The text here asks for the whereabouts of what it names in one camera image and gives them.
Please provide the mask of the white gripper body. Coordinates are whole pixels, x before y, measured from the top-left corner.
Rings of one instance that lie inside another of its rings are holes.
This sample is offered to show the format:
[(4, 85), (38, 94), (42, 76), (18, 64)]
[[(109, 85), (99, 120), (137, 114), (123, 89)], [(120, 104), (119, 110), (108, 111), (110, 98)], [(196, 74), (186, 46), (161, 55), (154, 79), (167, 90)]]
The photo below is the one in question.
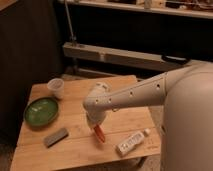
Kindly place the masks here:
[(93, 130), (96, 126), (100, 126), (106, 118), (106, 113), (86, 113), (87, 124), (91, 130)]

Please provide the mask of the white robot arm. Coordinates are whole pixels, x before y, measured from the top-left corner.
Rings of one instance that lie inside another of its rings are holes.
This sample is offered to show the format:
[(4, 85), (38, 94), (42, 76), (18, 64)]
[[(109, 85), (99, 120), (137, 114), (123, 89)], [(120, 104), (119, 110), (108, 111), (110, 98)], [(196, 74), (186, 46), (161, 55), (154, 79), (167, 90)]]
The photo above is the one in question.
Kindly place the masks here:
[(213, 171), (213, 63), (164, 72), (111, 91), (99, 82), (83, 101), (88, 125), (105, 112), (129, 107), (164, 107), (161, 171)]

